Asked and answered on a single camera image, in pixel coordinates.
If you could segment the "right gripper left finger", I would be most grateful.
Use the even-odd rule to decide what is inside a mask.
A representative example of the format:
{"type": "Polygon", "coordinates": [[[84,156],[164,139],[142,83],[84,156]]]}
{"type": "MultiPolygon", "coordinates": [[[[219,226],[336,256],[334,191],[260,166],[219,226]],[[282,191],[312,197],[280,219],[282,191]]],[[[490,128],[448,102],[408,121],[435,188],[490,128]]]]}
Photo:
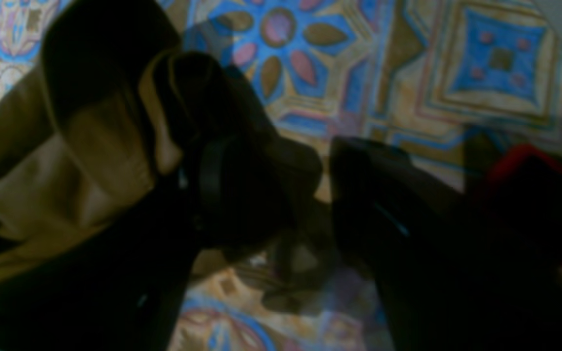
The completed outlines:
{"type": "Polygon", "coordinates": [[[202,249],[247,247],[293,224],[287,139],[220,138],[125,216],[0,283],[0,351],[164,351],[202,249]]]}

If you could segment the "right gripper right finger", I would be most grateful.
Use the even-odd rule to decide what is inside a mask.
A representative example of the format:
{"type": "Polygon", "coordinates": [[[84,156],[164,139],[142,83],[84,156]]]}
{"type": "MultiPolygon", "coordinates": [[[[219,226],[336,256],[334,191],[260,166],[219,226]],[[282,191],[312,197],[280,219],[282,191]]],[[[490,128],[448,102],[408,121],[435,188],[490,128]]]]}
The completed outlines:
{"type": "Polygon", "coordinates": [[[562,351],[562,285],[524,238],[401,149],[331,142],[334,233],[373,277],[398,351],[562,351]]]}

